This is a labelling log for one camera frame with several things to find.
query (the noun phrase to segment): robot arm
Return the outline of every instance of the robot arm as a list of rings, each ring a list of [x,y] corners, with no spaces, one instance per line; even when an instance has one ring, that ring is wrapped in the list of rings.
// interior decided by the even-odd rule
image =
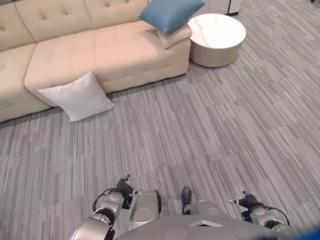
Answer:
[[[126,183],[130,175],[120,179],[116,188],[101,193],[93,203],[93,215],[83,221],[70,240],[112,240],[115,235],[113,225],[121,209],[129,209],[134,189]],[[99,198],[104,197],[102,205],[96,209]]]
[[[112,240],[115,235],[113,226],[122,209],[130,209],[133,195],[137,196],[129,219],[129,229],[158,219],[161,212],[161,197],[156,190],[134,190],[126,182],[130,175],[122,177],[116,188],[103,191],[93,202],[93,215],[83,221],[70,240]],[[97,201],[104,197],[97,209]]]
[[[246,191],[244,191],[243,193],[245,194],[245,196],[242,199],[228,199],[228,203],[237,204],[248,209],[247,211],[241,213],[243,220],[264,226],[268,229],[273,229],[277,232],[290,227],[290,222],[287,216],[280,209],[266,206],[263,203],[258,202],[257,198],[252,193],[247,193]],[[272,212],[270,212],[270,210],[281,212],[285,217],[287,223],[285,224],[282,221],[278,220],[272,214]]]

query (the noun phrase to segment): sofa armrest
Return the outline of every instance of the sofa armrest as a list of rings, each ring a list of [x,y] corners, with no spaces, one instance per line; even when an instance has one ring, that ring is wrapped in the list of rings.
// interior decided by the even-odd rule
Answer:
[[[164,49],[169,49],[172,46],[189,39],[192,34],[191,28],[187,23],[168,35],[163,34],[157,28],[155,30]]]

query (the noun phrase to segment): round side table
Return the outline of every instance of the round side table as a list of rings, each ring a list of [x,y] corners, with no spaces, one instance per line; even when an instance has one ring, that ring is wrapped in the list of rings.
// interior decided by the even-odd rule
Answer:
[[[205,67],[221,67],[236,59],[246,29],[233,17],[207,13],[188,22],[192,30],[189,58]]]

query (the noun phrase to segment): white pillow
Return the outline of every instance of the white pillow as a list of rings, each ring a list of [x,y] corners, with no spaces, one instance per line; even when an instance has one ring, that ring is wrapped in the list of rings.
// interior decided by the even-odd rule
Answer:
[[[107,98],[92,72],[69,84],[39,89],[38,92],[63,108],[71,122],[102,113],[115,106]]]

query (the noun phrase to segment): sofa seat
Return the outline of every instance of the sofa seat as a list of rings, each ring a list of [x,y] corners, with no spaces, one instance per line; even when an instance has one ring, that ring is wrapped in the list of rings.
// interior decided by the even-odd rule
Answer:
[[[39,89],[68,84],[92,71],[106,93],[187,72],[190,41],[169,49],[144,21],[88,30],[38,42],[24,84],[51,106]]]
[[[24,87],[36,44],[0,52],[0,122],[50,108]]]

